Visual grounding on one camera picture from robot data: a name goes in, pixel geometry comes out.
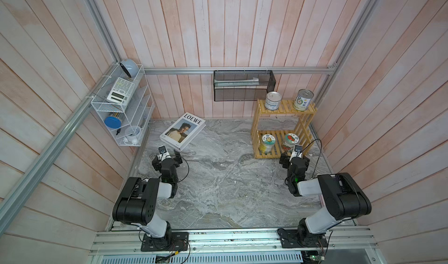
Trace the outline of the tomato lid seed jar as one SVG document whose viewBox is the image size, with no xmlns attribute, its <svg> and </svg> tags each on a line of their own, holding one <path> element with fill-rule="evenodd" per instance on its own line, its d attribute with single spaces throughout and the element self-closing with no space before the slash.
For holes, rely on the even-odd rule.
<svg viewBox="0 0 448 264">
<path fill-rule="evenodd" d="M 299 137 L 294 133 L 287 133 L 282 140 L 282 150 L 284 153 L 293 152 L 299 144 Z"/>
</svg>

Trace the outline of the bamboo two-tier shelf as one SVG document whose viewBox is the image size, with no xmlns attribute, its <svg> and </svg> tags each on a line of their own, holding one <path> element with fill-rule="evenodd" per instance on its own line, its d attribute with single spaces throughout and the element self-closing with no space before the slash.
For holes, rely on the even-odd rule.
<svg viewBox="0 0 448 264">
<path fill-rule="evenodd" d="M 310 104 L 305 111 L 294 108 L 292 100 L 282 100 L 276 111 L 269 111 L 265 107 L 265 100 L 256 102 L 251 138 L 253 155 L 256 159 L 277 159 L 284 152 L 284 140 L 288 133 L 298 136 L 299 144 L 304 147 L 304 155 L 307 155 L 313 147 L 314 140 L 310 131 L 310 124 L 317 112 L 314 104 Z M 268 153 L 260 151 L 262 137 L 270 134 L 275 137 L 274 147 Z"/>
</svg>

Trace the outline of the sunflower lid seed jar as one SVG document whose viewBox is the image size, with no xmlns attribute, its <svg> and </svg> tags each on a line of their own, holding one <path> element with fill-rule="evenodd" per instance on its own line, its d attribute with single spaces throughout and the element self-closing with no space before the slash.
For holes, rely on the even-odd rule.
<svg viewBox="0 0 448 264">
<path fill-rule="evenodd" d="M 261 137 L 259 151 L 262 154 L 268 154 L 272 151 L 273 147 L 275 146 L 276 139 L 271 134 L 264 134 Z"/>
</svg>

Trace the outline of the purple label tin can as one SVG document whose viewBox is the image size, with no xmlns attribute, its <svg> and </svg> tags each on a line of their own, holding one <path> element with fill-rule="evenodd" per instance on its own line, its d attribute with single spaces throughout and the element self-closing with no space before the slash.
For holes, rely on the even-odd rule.
<svg viewBox="0 0 448 264">
<path fill-rule="evenodd" d="M 294 108 L 298 111 L 306 111 L 313 97 L 314 93 L 312 91 L 300 89 L 293 103 Z"/>
</svg>

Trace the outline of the silver tin can barcode label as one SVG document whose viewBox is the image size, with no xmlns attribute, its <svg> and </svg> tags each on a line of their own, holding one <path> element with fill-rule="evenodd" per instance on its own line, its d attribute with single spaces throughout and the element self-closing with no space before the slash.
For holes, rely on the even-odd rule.
<svg viewBox="0 0 448 264">
<path fill-rule="evenodd" d="M 280 107 L 282 95 L 278 92 L 272 91 L 266 95 L 265 108 L 270 111 L 275 111 Z"/>
</svg>

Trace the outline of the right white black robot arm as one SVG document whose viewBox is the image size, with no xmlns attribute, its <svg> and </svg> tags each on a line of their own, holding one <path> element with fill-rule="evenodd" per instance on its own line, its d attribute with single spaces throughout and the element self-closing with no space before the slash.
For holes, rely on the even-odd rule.
<svg viewBox="0 0 448 264">
<path fill-rule="evenodd" d="M 321 196 L 324 206 L 303 218 L 296 230 L 278 229 L 283 248 L 312 248 L 328 244 L 325 234 L 341 222 L 369 215 L 372 205 L 349 173 L 323 174 L 306 180 L 309 159 L 293 153 L 282 154 L 280 164 L 287 169 L 286 183 L 295 197 Z"/>
</svg>

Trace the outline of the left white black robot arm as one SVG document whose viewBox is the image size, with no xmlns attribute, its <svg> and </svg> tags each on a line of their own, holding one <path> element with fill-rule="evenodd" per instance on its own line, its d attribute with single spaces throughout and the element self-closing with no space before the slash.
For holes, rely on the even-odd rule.
<svg viewBox="0 0 448 264">
<path fill-rule="evenodd" d="M 138 227 L 145 233 L 143 243 L 160 250 L 171 245 L 173 237 L 170 223 L 156 213 L 156 202 L 175 197 L 179 183 L 177 167 L 183 160 L 180 153 L 175 152 L 174 156 L 159 155 L 152 163 L 161 177 L 128 178 L 115 202 L 112 218 L 115 222 Z"/>
</svg>

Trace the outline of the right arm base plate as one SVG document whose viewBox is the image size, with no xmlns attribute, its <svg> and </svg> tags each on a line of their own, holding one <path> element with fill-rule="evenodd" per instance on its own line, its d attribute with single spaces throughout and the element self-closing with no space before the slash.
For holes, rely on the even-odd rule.
<svg viewBox="0 0 448 264">
<path fill-rule="evenodd" d="M 282 248 L 326 248 L 327 239 L 324 234 L 311 234 L 307 229 L 299 227 L 294 230 L 278 229 Z"/>
</svg>

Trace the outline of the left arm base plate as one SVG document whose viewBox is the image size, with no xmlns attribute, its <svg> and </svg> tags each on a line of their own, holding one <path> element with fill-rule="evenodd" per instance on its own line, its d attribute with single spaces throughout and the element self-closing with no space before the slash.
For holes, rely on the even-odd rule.
<svg viewBox="0 0 448 264">
<path fill-rule="evenodd" d="M 142 239 L 142 252 L 162 252 L 162 251 L 187 251 L 189 233 L 174 232 L 165 235 L 163 238 L 154 238 L 145 234 Z"/>
</svg>

